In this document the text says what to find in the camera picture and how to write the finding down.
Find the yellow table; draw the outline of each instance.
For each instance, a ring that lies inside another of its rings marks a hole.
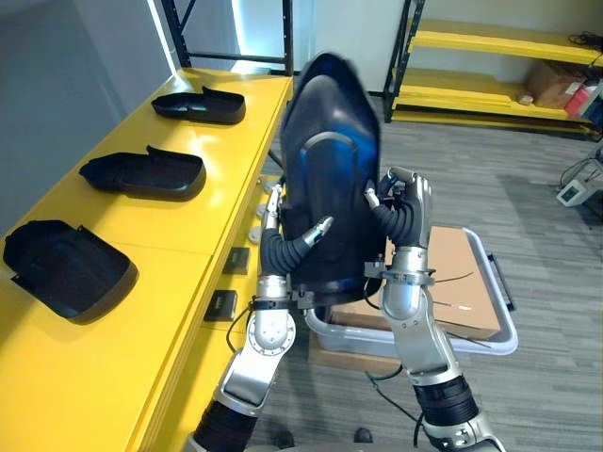
[[[262,176],[262,180],[275,180],[275,177]],[[257,264],[259,249],[249,238],[249,230],[260,226],[261,219],[255,214],[258,204],[268,201],[262,184],[257,184],[252,193],[248,210],[235,238],[236,247],[250,249],[250,261],[247,275],[220,275],[218,289],[236,290],[237,303],[235,316],[241,314],[255,295],[257,284]],[[246,317],[233,327],[231,340],[235,347],[242,347],[245,339]],[[165,422],[158,432],[155,449],[157,451],[179,452],[193,431],[211,400],[214,388],[222,372],[228,365],[232,353],[226,344],[226,332],[230,322],[203,322],[199,335],[185,364],[182,378],[175,386],[171,403],[167,409]]]
[[[220,357],[206,369],[209,394],[229,359],[224,328],[200,325],[290,98],[291,80],[199,70],[182,75],[196,91],[206,85],[243,94],[245,119],[227,126],[158,117],[150,101],[179,90],[172,79],[18,224],[47,218],[82,224],[128,255],[139,280],[113,311],[81,326],[29,296],[0,264],[2,451],[160,450],[157,433],[170,421],[166,410],[176,386],[183,386],[180,375],[193,343],[196,359]],[[144,153],[147,144],[199,155],[207,171],[204,190],[189,202],[135,200],[94,190],[77,174],[93,157]],[[244,302],[239,299],[239,307]]]

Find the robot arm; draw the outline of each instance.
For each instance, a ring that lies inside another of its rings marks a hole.
[[[329,231],[326,217],[301,237],[284,241],[279,234],[278,209],[282,187],[275,185],[262,218],[260,275],[253,314],[244,347],[222,374],[209,407],[185,452],[242,451],[253,433],[276,369],[295,339],[295,322],[289,308],[296,306],[287,290],[286,275]]]
[[[391,266],[366,263],[365,274],[386,279],[383,314],[423,410],[423,429],[438,450],[504,452],[471,395],[448,338],[433,319],[433,279],[427,267],[432,188],[423,176],[392,168],[380,181],[379,194],[387,194],[398,182],[404,189],[394,190],[394,210],[380,203],[372,183],[367,185],[365,197],[396,251]]]

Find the black rubber grip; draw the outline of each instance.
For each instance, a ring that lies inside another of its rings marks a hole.
[[[479,409],[463,376],[446,383],[415,386],[425,420],[433,426],[456,426],[473,419]]]
[[[193,439],[210,452],[241,452],[252,436],[256,417],[235,412],[212,401],[197,426]]]
[[[390,210],[381,204],[373,209],[382,234],[391,238],[396,247],[420,247],[419,238],[423,224],[420,205],[416,200],[404,200],[399,208]]]
[[[286,276],[297,268],[309,250],[301,237],[286,241],[276,229],[264,230],[260,242],[262,275]]]

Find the metal shelving rack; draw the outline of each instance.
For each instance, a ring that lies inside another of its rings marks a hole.
[[[519,129],[600,134],[586,120],[568,118],[562,108],[521,105],[520,84],[476,73],[408,69],[416,47],[489,52],[603,66],[595,49],[580,47],[559,33],[506,26],[422,21],[426,0],[404,0],[398,34],[383,86],[385,120],[428,121]]]
[[[283,0],[283,45],[285,48],[285,54],[283,56],[238,55],[206,51],[189,51],[184,37],[184,30],[196,0],[188,1],[187,9],[182,16],[182,20],[178,17],[178,11],[176,10],[174,0],[161,0],[161,5],[163,6],[166,15],[180,66],[183,68],[192,67],[190,62],[191,57],[229,59],[233,61],[245,60],[283,64],[285,66],[283,73],[287,76],[291,76],[293,75],[293,23],[291,19],[291,2],[292,0]]]

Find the plastic tote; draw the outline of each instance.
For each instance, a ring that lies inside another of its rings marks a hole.
[[[509,314],[509,308],[502,296],[497,278],[480,238],[469,229],[463,228],[463,231],[467,235],[481,276],[497,313],[500,332],[487,341],[468,341],[452,337],[450,342],[454,350],[461,353],[509,355],[517,350],[519,344],[517,330]],[[321,319],[314,309],[306,311],[305,321],[308,327],[317,335],[320,345],[326,350],[347,351],[388,358],[398,357],[394,346],[394,333],[391,331],[330,324]]]

